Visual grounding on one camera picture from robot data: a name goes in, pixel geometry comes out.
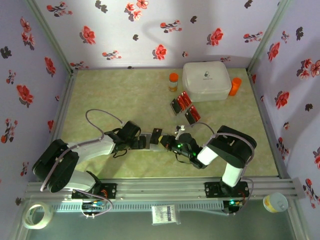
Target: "bottle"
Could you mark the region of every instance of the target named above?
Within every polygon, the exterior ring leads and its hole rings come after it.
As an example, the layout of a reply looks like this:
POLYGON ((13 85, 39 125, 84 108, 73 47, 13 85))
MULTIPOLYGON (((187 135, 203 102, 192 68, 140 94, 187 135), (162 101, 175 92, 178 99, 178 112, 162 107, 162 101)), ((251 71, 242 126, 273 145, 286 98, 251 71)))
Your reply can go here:
POLYGON ((234 96, 236 95, 241 83, 242 83, 242 80, 241 78, 239 77, 235 77, 234 79, 232 79, 232 87, 231 87, 231 90, 229 92, 229 96, 234 96))
POLYGON ((178 89, 178 78, 179 75, 175 72, 171 73, 169 76, 169 90, 171 92, 176 92, 178 89))

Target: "logo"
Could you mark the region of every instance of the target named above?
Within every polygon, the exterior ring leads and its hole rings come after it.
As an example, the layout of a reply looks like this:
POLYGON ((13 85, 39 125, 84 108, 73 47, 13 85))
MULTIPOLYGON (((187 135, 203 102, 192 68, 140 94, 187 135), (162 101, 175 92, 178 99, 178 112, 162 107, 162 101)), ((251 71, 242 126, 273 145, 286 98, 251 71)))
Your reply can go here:
POLYGON ((204 78, 203 78, 203 80, 212 80, 212 78, 210 78, 209 71, 206 71, 206 72, 204 73, 204 78))

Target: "masking tape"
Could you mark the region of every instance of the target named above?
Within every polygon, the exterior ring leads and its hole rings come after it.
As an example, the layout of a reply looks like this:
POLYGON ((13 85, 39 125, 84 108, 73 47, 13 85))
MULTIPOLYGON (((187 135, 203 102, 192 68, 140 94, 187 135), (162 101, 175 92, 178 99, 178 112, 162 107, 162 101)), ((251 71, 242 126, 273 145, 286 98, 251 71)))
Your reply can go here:
POLYGON ((31 203, 24 211, 22 215, 22 224, 25 226, 27 229, 43 229, 45 226, 47 226, 52 217, 54 215, 54 210, 53 208, 45 204, 44 202, 37 201, 31 203), (42 207, 42 210, 44 211, 43 218, 36 224, 33 222, 33 215, 36 212, 36 209, 38 207, 42 207))

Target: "paper label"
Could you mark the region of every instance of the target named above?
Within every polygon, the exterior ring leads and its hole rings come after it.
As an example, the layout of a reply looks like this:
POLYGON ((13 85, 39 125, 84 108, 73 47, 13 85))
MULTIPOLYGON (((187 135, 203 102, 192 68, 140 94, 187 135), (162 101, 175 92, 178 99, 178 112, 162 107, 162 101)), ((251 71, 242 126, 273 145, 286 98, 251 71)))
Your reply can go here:
POLYGON ((152 207, 152 223, 165 224, 177 221, 175 205, 163 205, 152 207))

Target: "work surface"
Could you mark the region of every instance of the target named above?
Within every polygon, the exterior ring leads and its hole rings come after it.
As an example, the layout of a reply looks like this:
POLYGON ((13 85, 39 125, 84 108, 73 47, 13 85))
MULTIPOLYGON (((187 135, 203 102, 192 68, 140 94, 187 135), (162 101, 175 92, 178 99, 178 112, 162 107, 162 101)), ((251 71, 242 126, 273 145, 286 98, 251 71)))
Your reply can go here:
MULTIPOLYGON (((230 78, 242 84, 236 96, 226 100, 194 103, 201 122, 215 131, 226 125, 253 137, 257 142, 255 157, 247 176, 277 176, 278 172, 262 124, 259 110, 244 68, 229 68, 230 78)), ((175 117, 170 102, 183 91, 182 69, 81 70, 78 72, 62 131, 65 142, 82 142, 97 138, 100 132, 85 119, 89 109, 108 111, 122 121, 135 122, 143 132, 154 128, 173 134, 177 124, 187 124, 183 116, 175 117), (169 74, 179 74, 178 91, 168 89, 169 74)), ((89 119, 105 132, 120 127, 119 122, 102 112, 90 112, 89 119)), ((211 136, 204 125, 189 131, 202 146, 211 136)), ((217 157, 207 168, 196 169, 175 159, 172 152, 132 150, 124 156, 103 155, 79 164, 79 171, 91 171, 100 179, 148 177, 218 177, 226 162, 217 157)))

